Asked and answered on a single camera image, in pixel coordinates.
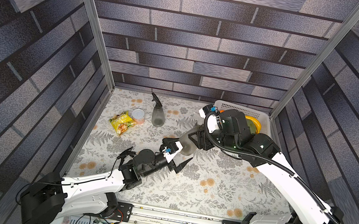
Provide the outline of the grey spray bottle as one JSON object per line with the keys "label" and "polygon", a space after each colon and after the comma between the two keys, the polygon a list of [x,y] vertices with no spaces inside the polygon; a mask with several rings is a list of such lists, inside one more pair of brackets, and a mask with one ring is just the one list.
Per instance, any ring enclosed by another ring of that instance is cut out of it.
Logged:
{"label": "grey spray bottle", "polygon": [[165,120],[165,114],[162,107],[155,106],[152,113],[151,122],[153,126],[161,127],[164,125]]}
{"label": "grey spray bottle", "polygon": [[190,156],[197,150],[197,147],[194,142],[188,137],[189,134],[196,133],[196,131],[197,130],[195,128],[192,128],[179,138],[179,142],[183,146],[182,150],[180,151],[182,155]]}

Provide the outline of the black spray nozzle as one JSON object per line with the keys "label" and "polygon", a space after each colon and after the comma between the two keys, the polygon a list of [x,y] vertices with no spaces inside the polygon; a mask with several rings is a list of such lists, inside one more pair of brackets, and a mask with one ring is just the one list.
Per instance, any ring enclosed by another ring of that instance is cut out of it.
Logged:
{"label": "black spray nozzle", "polygon": [[133,151],[133,147],[130,147],[126,150],[124,150],[123,152],[121,152],[117,159],[123,159],[125,160],[127,157],[135,157],[136,156],[136,152]]}
{"label": "black spray nozzle", "polygon": [[162,103],[160,101],[160,99],[158,98],[158,96],[155,94],[155,93],[152,93],[152,101],[155,102],[155,108],[158,109],[158,108],[162,108]]}

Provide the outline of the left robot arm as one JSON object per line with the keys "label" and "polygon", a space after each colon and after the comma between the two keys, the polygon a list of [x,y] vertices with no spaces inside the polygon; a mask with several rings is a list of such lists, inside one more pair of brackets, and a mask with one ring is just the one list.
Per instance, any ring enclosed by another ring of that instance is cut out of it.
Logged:
{"label": "left robot arm", "polygon": [[110,217],[118,208],[117,192],[135,188],[142,178],[163,168],[179,173],[187,163],[176,165],[162,153],[128,148],[116,157],[110,172],[72,178],[49,173],[21,190],[22,224],[57,224],[79,214]]}

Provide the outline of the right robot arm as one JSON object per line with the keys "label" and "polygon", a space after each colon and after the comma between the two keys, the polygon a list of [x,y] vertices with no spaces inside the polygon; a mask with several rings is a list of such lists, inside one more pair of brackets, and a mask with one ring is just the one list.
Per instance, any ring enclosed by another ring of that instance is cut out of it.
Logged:
{"label": "right robot arm", "polygon": [[289,215],[266,216],[251,212],[240,224],[334,224],[342,213],[332,209],[300,179],[278,145],[267,134],[252,133],[241,111],[220,112],[212,104],[199,110],[204,123],[197,131],[198,149],[218,147],[236,154],[262,173],[293,209]]}

